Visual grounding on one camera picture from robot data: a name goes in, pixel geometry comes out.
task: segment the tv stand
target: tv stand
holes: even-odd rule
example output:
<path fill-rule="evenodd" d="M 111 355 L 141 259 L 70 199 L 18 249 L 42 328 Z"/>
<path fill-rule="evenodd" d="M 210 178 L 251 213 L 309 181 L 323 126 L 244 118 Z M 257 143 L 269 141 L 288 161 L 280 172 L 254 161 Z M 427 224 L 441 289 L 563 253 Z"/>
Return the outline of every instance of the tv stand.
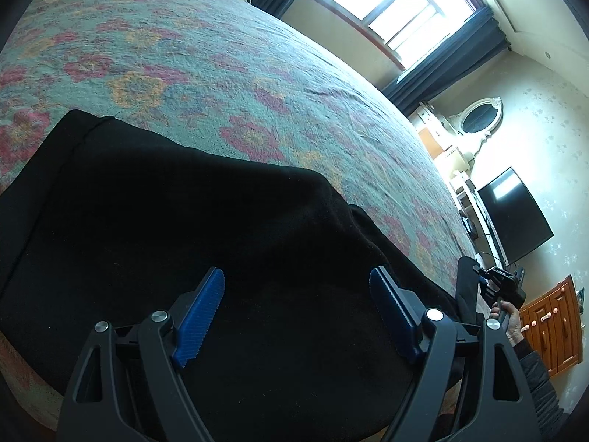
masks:
<path fill-rule="evenodd" d="M 466 172 L 455 172 L 454 178 L 447 181 L 448 190 L 454 199 L 458 211 L 463 211 L 475 225 L 478 239 L 473 241 L 476 259 L 481 267 L 504 269 L 507 257 L 497 236 L 497 231 L 481 198 L 478 196 L 474 183 Z"/>

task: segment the tv screen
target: tv screen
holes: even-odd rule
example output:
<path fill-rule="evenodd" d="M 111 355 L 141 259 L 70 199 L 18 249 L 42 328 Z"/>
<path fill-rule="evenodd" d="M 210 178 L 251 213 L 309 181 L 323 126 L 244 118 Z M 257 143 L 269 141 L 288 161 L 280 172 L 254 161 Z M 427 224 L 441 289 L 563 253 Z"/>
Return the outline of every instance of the tv screen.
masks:
<path fill-rule="evenodd" d="M 512 168 L 478 194 L 495 226 L 507 261 L 512 264 L 553 237 L 542 211 Z"/>

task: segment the person's arm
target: person's arm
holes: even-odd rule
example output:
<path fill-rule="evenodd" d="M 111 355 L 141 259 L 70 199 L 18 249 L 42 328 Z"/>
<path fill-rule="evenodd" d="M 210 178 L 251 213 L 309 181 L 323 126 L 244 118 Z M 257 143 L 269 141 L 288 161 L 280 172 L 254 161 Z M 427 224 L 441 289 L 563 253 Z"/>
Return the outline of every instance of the person's arm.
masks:
<path fill-rule="evenodd" d="M 510 302 L 503 301 L 501 308 L 509 315 L 507 326 L 507 338 L 514 348 L 517 359 L 523 369 L 523 374 L 528 382 L 529 391 L 532 394 L 538 425 L 544 442 L 550 441 L 565 423 L 568 414 L 558 406 L 558 396 L 552 383 L 549 372 L 544 365 L 540 354 L 534 351 L 528 341 L 521 334 L 521 322 L 519 311 Z M 499 306 L 494 304 L 490 317 L 499 317 Z"/>

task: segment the dark jacket sleeve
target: dark jacket sleeve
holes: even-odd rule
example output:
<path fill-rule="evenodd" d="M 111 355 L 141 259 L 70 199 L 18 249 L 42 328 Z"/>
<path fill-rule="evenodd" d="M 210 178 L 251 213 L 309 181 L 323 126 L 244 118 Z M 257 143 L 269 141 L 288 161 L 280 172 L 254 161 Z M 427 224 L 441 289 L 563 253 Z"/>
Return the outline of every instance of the dark jacket sleeve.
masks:
<path fill-rule="evenodd" d="M 514 346 L 514 351 L 532 394 L 542 440 L 550 441 L 564 425 L 568 414 L 558 406 L 558 397 L 540 354 L 525 339 Z"/>

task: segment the wall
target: wall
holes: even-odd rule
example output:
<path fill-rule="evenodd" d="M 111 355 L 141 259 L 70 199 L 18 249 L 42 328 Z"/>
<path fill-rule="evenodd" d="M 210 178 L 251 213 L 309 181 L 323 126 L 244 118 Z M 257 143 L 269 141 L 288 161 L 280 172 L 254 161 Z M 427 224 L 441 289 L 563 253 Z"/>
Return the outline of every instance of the wall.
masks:
<path fill-rule="evenodd" d="M 282 20 L 332 52 L 376 88 L 384 88 L 401 74 L 369 39 L 317 1 L 295 0 Z"/>
<path fill-rule="evenodd" d="M 514 51 L 552 69 L 589 96 L 589 41 L 563 0 L 486 1 Z"/>
<path fill-rule="evenodd" d="M 471 171 L 477 187 L 512 166 L 554 232 L 523 258 L 523 288 L 532 300 L 572 274 L 577 289 L 589 284 L 589 98 L 537 62 L 505 52 L 435 98 L 446 116 L 477 99 L 499 96 L 503 122 L 481 148 Z M 582 323 L 589 322 L 585 303 Z M 585 361 L 557 375 L 553 384 L 561 406 L 571 411 L 589 382 L 587 332 Z"/>

